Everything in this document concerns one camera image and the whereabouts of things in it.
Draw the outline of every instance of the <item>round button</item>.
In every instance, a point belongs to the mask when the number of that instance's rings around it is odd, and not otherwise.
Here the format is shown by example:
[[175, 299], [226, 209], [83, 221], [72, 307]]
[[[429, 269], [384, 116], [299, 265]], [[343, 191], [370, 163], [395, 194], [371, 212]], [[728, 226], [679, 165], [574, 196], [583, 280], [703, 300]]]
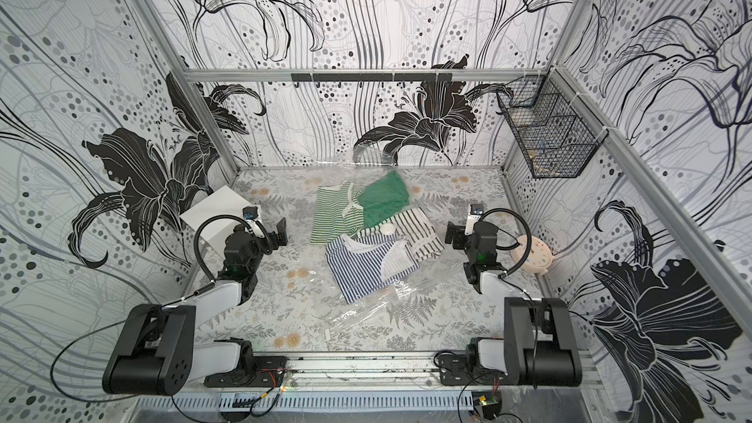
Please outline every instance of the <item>round button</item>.
[[391, 222], [387, 222], [385, 224], [381, 224], [379, 230], [383, 235], [392, 235], [397, 231], [397, 228], [394, 227], [394, 224], [392, 224]]

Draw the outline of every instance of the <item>fern pattern tablecloth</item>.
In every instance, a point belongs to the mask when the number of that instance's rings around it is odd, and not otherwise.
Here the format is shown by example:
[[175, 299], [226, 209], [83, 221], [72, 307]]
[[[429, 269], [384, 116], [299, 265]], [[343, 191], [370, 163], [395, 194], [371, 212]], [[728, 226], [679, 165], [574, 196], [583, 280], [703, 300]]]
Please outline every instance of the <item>fern pattern tablecloth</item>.
[[[463, 223], [470, 202], [486, 208], [509, 207], [500, 172], [495, 169], [397, 169], [408, 186], [412, 206], [420, 206], [434, 223], [441, 239], [447, 221]], [[461, 268], [437, 286], [380, 309], [359, 325], [326, 339], [331, 317], [343, 310], [343, 299], [325, 263], [325, 246], [308, 243], [321, 185], [354, 179], [368, 184], [383, 176], [383, 169], [327, 167], [316, 169], [252, 170], [241, 172], [235, 191], [262, 207], [266, 225], [287, 217], [289, 245], [263, 259], [258, 286], [245, 304], [238, 305], [199, 326], [198, 341], [234, 336], [248, 339], [256, 351], [428, 351], [464, 349], [474, 336], [502, 336], [503, 311], [475, 292]], [[517, 235], [511, 216], [495, 223]], [[511, 259], [502, 257], [508, 266]], [[211, 249], [206, 261], [219, 270], [221, 259]], [[447, 246], [436, 264], [421, 263], [414, 275], [430, 277], [464, 256]], [[535, 277], [515, 273], [514, 281], [539, 295]], [[194, 287], [205, 284], [199, 273]]]

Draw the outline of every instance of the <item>green striped shirt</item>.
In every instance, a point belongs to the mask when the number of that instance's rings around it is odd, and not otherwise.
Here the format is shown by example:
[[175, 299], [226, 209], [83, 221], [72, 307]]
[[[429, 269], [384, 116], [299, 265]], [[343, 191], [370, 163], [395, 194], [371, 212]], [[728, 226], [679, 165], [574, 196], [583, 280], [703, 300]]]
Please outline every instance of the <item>green striped shirt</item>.
[[352, 235], [363, 228], [363, 206], [357, 200], [362, 192], [352, 181], [319, 187], [311, 244], [329, 243], [343, 233]]

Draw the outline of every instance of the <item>folded clothes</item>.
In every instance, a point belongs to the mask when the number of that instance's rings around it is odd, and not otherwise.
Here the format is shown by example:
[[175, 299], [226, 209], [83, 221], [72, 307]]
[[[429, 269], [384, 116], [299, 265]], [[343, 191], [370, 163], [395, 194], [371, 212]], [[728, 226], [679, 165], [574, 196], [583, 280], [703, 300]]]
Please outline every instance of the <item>folded clothes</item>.
[[338, 186], [320, 186], [316, 193], [311, 243], [328, 243], [343, 233], [351, 235], [363, 228], [363, 207], [357, 202], [362, 188], [346, 181]]
[[391, 171], [365, 187], [358, 196], [363, 206], [363, 227], [372, 228], [410, 203], [410, 194], [400, 175]]
[[408, 241], [410, 251], [416, 260], [434, 259], [444, 250], [444, 243], [436, 235], [431, 221], [420, 208], [402, 211], [372, 228], [363, 229], [355, 238], [367, 237], [381, 232], [381, 226], [391, 224], [395, 233]]
[[348, 304], [418, 268], [406, 239], [380, 233], [360, 241], [341, 235], [326, 246], [326, 262]]

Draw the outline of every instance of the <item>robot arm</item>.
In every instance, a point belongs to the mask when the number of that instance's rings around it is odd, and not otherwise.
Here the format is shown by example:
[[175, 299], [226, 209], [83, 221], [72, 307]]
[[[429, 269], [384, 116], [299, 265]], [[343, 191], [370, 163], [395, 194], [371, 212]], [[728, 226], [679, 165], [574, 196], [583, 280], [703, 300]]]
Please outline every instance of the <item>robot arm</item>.
[[[174, 395], [183, 385], [207, 376], [224, 376], [245, 385], [255, 376], [256, 366], [250, 342], [224, 340], [202, 345], [193, 344], [196, 324], [246, 302], [258, 283], [256, 271], [264, 254], [287, 245], [285, 220], [277, 224], [277, 233], [267, 232], [257, 220], [253, 208], [243, 210], [244, 219], [252, 221], [252, 230], [242, 222], [225, 242], [224, 268], [217, 278], [192, 296], [169, 305], [141, 304], [131, 310], [102, 377], [102, 388], [110, 394]], [[194, 247], [198, 245], [196, 231]], [[200, 256], [199, 265], [208, 271]]]
[[[515, 242], [512, 247], [496, 245], [499, 228], [484, 221], [492, 212], [513, 215], [527, 235], [525, 252], [510, 269], [503, 268], [497, 261], [496, 250], [511, 249], [519, 244]], [[582, 366], [566, 303], [552, 297], [533, 299], [524, 293], [526, 299], [516, 291], [510, 293], [510, 283], [506, 281], [530, 254], [531, 232], [525, 220], [514, 211], [496, 209], [484, 212], [482, 205], [472, 204], [465, 226], [451, 222], [447, 225], [445, 242], [451, 243], [456, 250], [465, 251], [468, 258], [463, 265], [465, 276], [475, 290], [503, 306], [504, 339], [473, 338], [467, 347], [465, 362], [451, 355], [444, 356], [441, 365], [450, 371], [441, 374], [442, 383], [463, 385], [469, 374], [491, 376], [485, 379], [496, 378], [501, 385], [579, 385]], [[535, 331], [539, 328], [553, 339], [537, 340]]]

